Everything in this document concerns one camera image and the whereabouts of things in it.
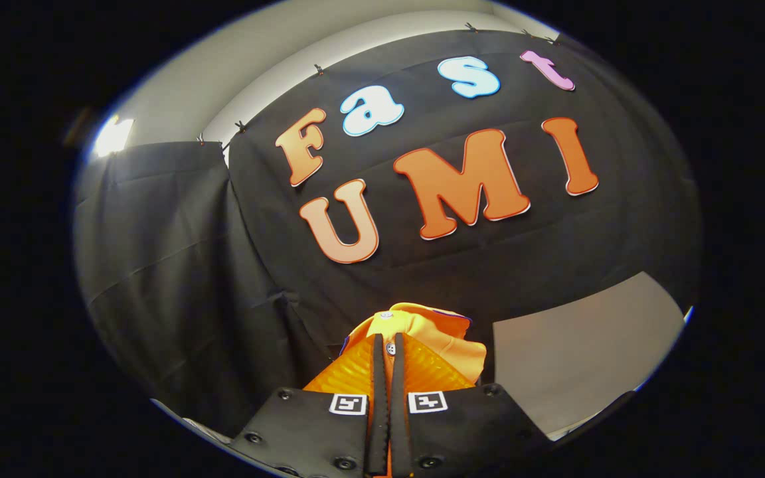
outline black fabric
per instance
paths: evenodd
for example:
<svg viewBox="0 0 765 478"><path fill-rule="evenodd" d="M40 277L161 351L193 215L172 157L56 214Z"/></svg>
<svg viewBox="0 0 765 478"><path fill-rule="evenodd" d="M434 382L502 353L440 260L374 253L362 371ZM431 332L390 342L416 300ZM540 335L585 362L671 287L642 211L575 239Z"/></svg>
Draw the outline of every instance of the black fabric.
<svg viewBox="0 0 765 478"><path fill-rule="evenodd" d="M550 58L573 92L555 87L519 55ZM491 96L467 99L437 72L446 58L473 55L501 82ZM340 103L359 88L382 85L403 117L364 136L342 130ZM276 138L312 108L327 112L316 126L323 166L300 187ZM541 122L568 117L597 190L565 191L564 161ZM489 127L506 133L505 148L523 194L525 214L492 222L482 215L458 230L424 241L410 182L394 160L428 147L462 166L468 134ZM359 321L407 301L473 318L467 338L489 347L486 382L493 381L491 324L598 293L647 272L686 311L696 302L701 216L695 183L677 140L656 111L595 55L563 42L501 31L443 31L376 46L310 76L255 118L230 146L230 178L252 245L274 283L298 296L297 314L321 344L339 343ZM379 250L357 264L338 264L319 249L298 211L327 197L343 242L357 232L333 191L352 179L367 183L365 200L379 230ZM482 198L482 211L485 196Z"/></svg>
<svg viewBox="0 0 765 478"><path fill-rule="evenodd" d="M361 415L334 414L334 397L279 388L230 446L289 475L361 478L367 397Z"/></svg>
<svg viewBox="0 0 765 478"><path fill-rule="evenodd" d="M218 143L137 146L83 167L73 217L81 290L110 353L149 396L229 436L274 388L328 363L231 190Z"/></svg>

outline screw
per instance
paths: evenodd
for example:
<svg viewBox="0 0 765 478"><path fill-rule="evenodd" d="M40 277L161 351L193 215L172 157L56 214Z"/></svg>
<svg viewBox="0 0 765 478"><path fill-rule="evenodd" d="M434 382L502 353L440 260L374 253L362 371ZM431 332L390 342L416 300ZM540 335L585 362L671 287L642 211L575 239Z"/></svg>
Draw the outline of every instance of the screw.
<svg viewBox="0 0 765 478"><path fill-rule="evenodd" d="M336 459L334 465L338 469L353 469L356 468L356 462L352 459Z"/></svg>
<svg viewBox="0 0 765 478"><path fill-rule="evenodd" d="M424 459L421 459L421 468L423 469L435 468L439 465L441 465L441 459L437 459L437 457L425 457Z"/></svg>
<svg viewBox="0 0 765 478"><path fill-rule="evenodd" d="M295 470L294 468L291 468L290 466L280 466L277 468L282 473L288 473L288 475L294 475L294 476L300 476L300 474Z"/></svg>
<svg viewBox="0 0 765 478"><path fill-rule="evenodd" d="M483 387L483 393L487 394L487 396L495 396L501 393L501 388L495 384L488 384Z"/></svg>

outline orange cloth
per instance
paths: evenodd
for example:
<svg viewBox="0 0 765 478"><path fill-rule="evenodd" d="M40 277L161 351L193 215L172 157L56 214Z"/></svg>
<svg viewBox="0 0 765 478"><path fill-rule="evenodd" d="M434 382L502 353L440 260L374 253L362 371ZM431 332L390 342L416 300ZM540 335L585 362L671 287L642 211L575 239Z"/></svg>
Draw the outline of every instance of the orange cloth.
<svg viewBox="0 0 765 478"><path fill-rule="evenodd" d="M382 334L384 345L394 344L396 333L406 333L437 353L473 384L483 372L486 347L479 342L468 342L464 339L465 331L470 325L471 321L467 317L462 317L456 312L417 303L395 303L388 311L377 312L353 329L342 354L375 333ZM388 383L391 382L393 365L394 357L386 354Z"/></svg>
<svg viewBox="0 0 765 478"><path fill-rule="evenodd" d="M433 309L417 303L395 303L385 312L377 312L350 333L341 356L333 361L304 390L324 393L367 394L368 424L373 418L373 372L371 354L373 337L382 334L383 346L394 345L394 336L403 333L403 351L385 354L385 373L391 391L394 357L406 357L404 391L447 391L473 387L483 372L485 345L468 342L465 331L471 325L467 317L455 312ZM392 478L391 444L388 445L388 474L374 478Z"/></svg>

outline orange object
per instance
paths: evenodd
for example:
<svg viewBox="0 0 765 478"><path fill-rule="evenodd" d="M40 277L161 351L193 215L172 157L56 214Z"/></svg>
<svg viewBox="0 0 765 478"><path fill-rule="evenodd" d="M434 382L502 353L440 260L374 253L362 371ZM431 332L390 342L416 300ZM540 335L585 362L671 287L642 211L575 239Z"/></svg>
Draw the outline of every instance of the orange object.
<svg viewBox="0 0 765 478"><path fill-rule="evenodd" d="M319 373L303 390L321 393L366 394L368 396L368 424L373 423L374 381L371 354L373 336L358 342L348 353L343 353L323 372Z"/></svg>
<svg viewBox="0 0 765 478"><path fill-rule="evenodd" d="M459 172L429 148L415 149L394 160L394 171L412 183L424 217L419 234L427 240L456 230L455 218L444 212L446 203L459 218L473 226L479 215L480 196L485 193L483 215L498 221L522 214L531 200L521 194L503 148L507 136L500 129L483 129L465 138L465 157Z"/></svg>
<svg viewBox="0 0 765 478"><path fill-rule="evenodd" d="M404 333L426 345L473 384L483 372L486 347L464 339L470 326L471 320L456 312L418 303L395 303L388 311L377 312L353 329L342 353L375 333L382 334L386 347L394 345L396 333ZM388 383L391 383L392 364L394 357L387 353L385 370Z"/></svg>
<svg viewBox="0 0 765 478"><path fill-rule="evenodd" d="M455 312L434 309L417 303L396 303L389 311L377 312L359 324L345 341L342 355L304 388L322 393L367 394L368 424L373 422L374 336L382 335L385 352L386 393L392 397L394 358L404 360L404 400L406 393L461 390L474 387L483 372L485 345L465 340L471 320ZM403 333L403 351L394 348L394 336ZM391 444L388 445L388 474L392 478Z"/></svg>

